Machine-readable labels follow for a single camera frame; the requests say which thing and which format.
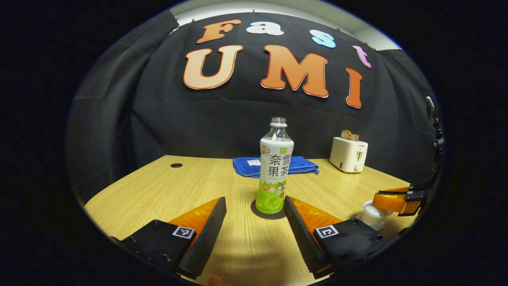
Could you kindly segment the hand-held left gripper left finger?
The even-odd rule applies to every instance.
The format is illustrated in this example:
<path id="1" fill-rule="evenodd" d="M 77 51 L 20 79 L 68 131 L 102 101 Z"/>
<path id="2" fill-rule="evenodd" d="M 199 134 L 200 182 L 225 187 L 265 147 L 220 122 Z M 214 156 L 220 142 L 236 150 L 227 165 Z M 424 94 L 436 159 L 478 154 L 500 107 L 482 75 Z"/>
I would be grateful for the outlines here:
<path id="1" fill-rule="evenodd" d="M 112 240 L 166 272 L 195 280 L 209 260 L 226 213 L 226 199 L 218 197 L 169 222 L 152 220 L 124 239 Z"/>

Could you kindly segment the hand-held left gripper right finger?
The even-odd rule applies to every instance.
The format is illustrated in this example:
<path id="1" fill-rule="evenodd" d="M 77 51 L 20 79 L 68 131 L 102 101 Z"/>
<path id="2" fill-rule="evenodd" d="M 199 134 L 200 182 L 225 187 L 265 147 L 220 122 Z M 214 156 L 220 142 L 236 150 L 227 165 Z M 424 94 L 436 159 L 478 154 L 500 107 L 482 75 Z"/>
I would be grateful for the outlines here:
<path id="1" fill-rule="evenodd" d="M 315 279 L 351 272 L 389 242 L 359 219 L 341 220 L 293 197 L 285 197 L 284 212 Z"/>

